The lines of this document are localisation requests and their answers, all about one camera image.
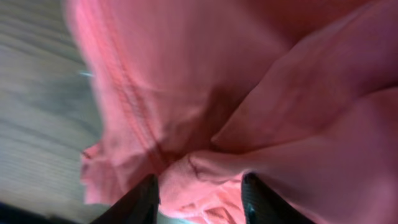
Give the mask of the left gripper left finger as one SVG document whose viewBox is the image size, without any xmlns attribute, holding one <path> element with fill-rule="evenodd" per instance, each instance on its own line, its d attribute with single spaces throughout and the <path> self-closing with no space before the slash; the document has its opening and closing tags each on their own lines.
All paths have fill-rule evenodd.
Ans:
<svg viewBox="0 0 398 224">
<path fill-rule="evenodd" d="M 157 177 L 147 175 L 90 224 L 156 224 L 159 204 Z"/>
</svg>

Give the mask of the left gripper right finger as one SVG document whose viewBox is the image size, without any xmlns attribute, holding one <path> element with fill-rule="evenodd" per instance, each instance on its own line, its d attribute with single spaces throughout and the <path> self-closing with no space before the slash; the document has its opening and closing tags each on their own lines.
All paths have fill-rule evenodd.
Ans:
<svg viewBox="0 0 398 224">
<path fill-rule="evenodd" d="M 243 176 L 241 198 L 247 224 L 314 224 L 253 173 Z"/>
</svg>

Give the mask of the red printed t-shirt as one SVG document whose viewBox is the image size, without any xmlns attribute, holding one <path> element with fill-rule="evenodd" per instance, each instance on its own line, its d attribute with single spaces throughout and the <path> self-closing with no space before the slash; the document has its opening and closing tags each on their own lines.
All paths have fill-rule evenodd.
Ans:
<svg viewBox="0 0 398 224">
<path fill-rule="evenodd" d="M 255 173 L 316 223 L 397 222 L 396 1 L 68 1 L 104 128 L 88 204 L 243 223 Z"/>
</svg>

